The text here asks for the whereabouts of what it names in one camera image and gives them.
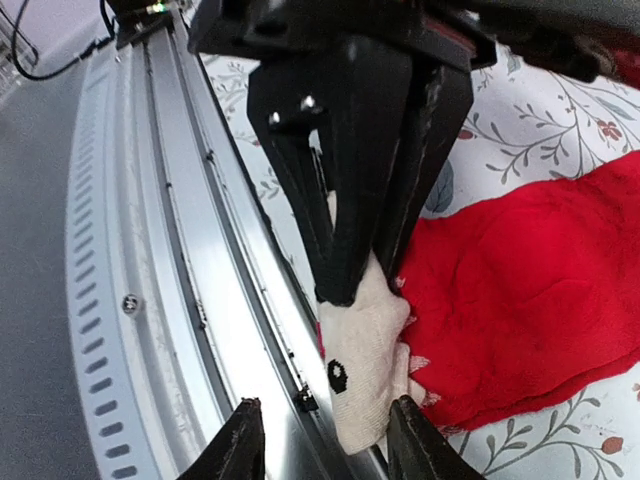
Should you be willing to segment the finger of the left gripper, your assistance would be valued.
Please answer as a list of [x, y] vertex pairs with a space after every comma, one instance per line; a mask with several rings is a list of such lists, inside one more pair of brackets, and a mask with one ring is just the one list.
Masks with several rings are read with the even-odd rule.
[[392, 288], [423, 205], [472, 103], [468, 72], [445, 64], [414, 67], [391, 180], [374, 237], [374, 253]]

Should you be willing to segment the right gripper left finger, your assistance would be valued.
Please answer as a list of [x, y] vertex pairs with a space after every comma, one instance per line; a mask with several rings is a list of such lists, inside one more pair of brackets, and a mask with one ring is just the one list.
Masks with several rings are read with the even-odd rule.
[[243, 399], [178, 480], [262, 480], [265, 432], [258, 398]]

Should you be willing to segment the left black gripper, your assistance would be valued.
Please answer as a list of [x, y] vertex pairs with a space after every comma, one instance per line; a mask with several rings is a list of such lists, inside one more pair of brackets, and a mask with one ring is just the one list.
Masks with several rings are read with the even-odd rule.
[[477, 70], [496, 63], [495, 41], [445, 1], [330, 0], [202, 1], [188, 40], [192, 53], [266, 60], [348, 35], [367, 38], [262, 63], [247, 103], [316, 295], [338, 306], [354, 302], [391, 179], [412, 75], [400, 51]]

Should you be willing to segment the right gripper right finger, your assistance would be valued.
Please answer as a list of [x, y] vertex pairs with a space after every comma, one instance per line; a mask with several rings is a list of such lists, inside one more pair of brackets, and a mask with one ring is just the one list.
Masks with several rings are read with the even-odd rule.
[[391, 404], [387, 452], [390, 479], [484, 479], [459, 456], [409, 395]]

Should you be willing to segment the red and beige sock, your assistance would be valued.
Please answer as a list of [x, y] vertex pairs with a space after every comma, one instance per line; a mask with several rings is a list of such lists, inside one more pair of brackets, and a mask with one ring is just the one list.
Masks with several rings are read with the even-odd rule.
[[370, 259], [319, 307], [339, 442], [359, 453], [409, 396], [472, 430], [560, 403], [639, 360], [639, 156], [420, 220], [390, 291]]

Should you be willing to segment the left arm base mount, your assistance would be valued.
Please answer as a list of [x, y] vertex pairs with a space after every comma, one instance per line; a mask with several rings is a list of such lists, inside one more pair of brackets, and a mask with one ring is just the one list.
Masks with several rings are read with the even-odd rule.
[[173, 12], [183, 6], [183, 1], [170, 0], [99, 1], [100, 14], [117, 50], [136, 45], [155, 31], [170, 26]]

